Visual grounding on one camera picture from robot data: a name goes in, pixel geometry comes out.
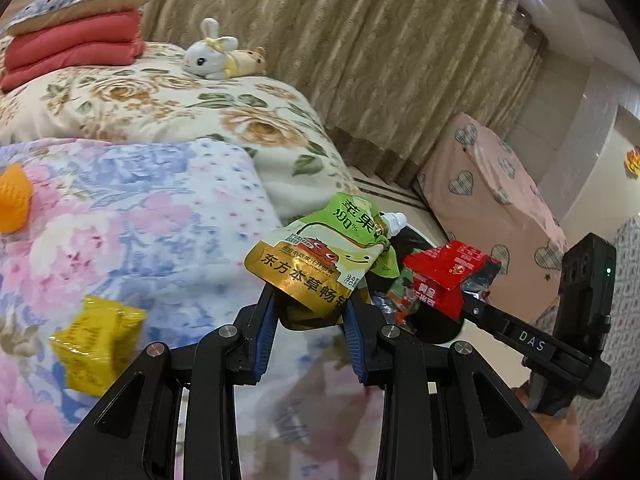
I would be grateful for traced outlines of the person's right hand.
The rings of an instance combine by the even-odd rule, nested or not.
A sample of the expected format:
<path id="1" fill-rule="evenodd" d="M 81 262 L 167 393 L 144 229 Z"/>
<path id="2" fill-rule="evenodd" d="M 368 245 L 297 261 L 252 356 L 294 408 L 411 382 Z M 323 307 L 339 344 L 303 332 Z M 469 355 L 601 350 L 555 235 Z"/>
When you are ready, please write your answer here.
<path id="1" fill-rule="evenodd" d="M 532 412 L 532 415 L 570 469 L 574 469 L 578 464 L 580 447 L 579 419 L 574 405 L 570 406 L 564 418 L 555 418 L 536 412 Z"/>

